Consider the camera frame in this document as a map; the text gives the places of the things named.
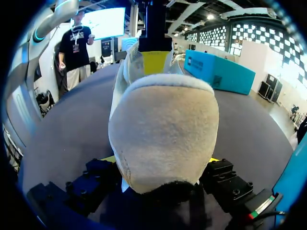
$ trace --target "monitor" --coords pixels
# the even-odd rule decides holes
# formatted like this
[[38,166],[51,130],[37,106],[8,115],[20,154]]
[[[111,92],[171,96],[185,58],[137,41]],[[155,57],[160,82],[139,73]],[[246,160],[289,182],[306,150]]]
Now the monitor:
[[82,25],[88,26],[95,40],[124,35],[125,8],[111,8],[86,13]]

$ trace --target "round table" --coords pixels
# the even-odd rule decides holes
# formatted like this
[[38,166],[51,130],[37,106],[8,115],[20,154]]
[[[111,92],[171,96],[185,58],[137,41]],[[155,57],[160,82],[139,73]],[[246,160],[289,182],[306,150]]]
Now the round table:
[[[119,64],[100,69],[68,92],[45,116],[27,143],[20,172],[24,193],[49,181],[65,190],[93,158],[113,155],[108,121]],[[250,96],[215,91],[220,122],[214,158],[226,158],[254,192],[271,189],[292,148],[281,129]]]

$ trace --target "ceiling light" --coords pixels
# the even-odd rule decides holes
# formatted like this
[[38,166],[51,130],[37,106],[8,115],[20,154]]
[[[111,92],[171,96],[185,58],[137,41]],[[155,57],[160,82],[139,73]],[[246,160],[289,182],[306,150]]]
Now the ceiling light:
[[214,18],[214,16],[212,14],[209,14],[208,17],[207,17],[208,20],[212,20],[213,18]]

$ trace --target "badge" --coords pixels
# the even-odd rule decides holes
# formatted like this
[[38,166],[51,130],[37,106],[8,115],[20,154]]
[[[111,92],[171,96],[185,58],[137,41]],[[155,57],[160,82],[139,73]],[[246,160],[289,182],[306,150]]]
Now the badge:
[[80,51],[79,50],[79,44],[72,45],[72,50],[73,50],[73,53],[78,53]]

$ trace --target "blue panel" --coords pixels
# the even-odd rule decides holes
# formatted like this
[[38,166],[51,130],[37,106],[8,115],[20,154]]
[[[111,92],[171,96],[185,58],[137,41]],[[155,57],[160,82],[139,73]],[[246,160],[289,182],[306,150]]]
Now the blue panel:
[[209,84],[213,80],[214,55],[187,50],[184,69]]
[[274,193],[283,194],[277,211],[289,211],[298,198],[307,179],[307,135],[292,154],[283,174],[273,188]]
[[214,66],[214,89],[249,94],[255,72],[221,57],[215,57]]
[[249,94],[255,72],[212,54],[187,50],[184,69],[217,90]]

